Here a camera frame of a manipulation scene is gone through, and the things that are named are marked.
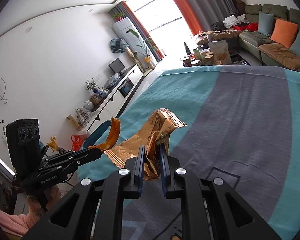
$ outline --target person's arm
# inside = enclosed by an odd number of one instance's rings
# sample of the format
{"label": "person's arm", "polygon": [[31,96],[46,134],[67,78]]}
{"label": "person's arm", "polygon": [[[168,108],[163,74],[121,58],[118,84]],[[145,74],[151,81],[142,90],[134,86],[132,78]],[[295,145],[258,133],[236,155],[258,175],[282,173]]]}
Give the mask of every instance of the person's arm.
{"label": "person's arm", "polygon": [[[47,209],[61,199],[61,192],[58,186],[53,186],[50,189],[51,200],[47,203]],[[3,231],[16,235],[23,236],[41,217],[40,203],[31,196],[27,197],[29,212],[27,215],[8,215],[0,210],[0,226]]]}

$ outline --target gold foil wrapper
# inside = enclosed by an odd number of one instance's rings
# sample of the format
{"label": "gold foil wrapper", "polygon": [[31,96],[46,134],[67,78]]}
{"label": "gold foil wrapper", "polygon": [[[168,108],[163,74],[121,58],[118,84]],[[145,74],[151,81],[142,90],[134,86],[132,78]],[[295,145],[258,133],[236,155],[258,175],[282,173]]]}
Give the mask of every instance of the gold foil wrapper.
{"label": "gold foil wrapper", "polygon": [[135,135],[105,153],[115,165],[123,168],[126,160],[138,156],[139,146],[145,146],[144,179],[157,180],[160,175],[160,165],[156,146],[163,143],[168,152],[170,134],[175,129],[185,126],[186,124],[173,112],[166,108],[157,109]]}

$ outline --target orange pillow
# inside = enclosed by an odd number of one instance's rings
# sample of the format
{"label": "orange pillow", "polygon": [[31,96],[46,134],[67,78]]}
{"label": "orange pillow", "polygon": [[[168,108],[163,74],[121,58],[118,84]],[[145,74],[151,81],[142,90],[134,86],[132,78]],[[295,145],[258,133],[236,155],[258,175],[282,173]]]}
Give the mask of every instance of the orange pillow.
{"label": "orange pillow", "polygon": [[271,40],[290,48],[298,33],[298,24],[277,19]]}

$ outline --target black bag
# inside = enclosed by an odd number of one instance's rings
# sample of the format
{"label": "black bag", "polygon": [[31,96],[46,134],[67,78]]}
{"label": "black bag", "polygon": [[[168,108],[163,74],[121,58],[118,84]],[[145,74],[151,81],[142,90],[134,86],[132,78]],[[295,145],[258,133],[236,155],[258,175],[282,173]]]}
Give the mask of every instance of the black bag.
{"label": "black bag", "polygon": [[213,30],[213,31],[223,31],[223,30],[226,30],[226,27],[223,24],[223,22],[216,22],[216,23],[211,25],[211,30]]}

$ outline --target computer monitor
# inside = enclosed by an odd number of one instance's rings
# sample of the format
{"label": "computer monitor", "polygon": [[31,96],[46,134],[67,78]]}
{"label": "computer monitor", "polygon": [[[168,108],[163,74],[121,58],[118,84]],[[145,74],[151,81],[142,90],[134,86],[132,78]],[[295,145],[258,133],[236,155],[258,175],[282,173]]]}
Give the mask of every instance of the computer monitor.
{"label": "computer monitor", "polygon": [[109,67],[114,73],[119,73],[120,75],[124,73],[122,72],[122,70],[124,69],[124,65],[118,58],[114,62],[110,63]]}

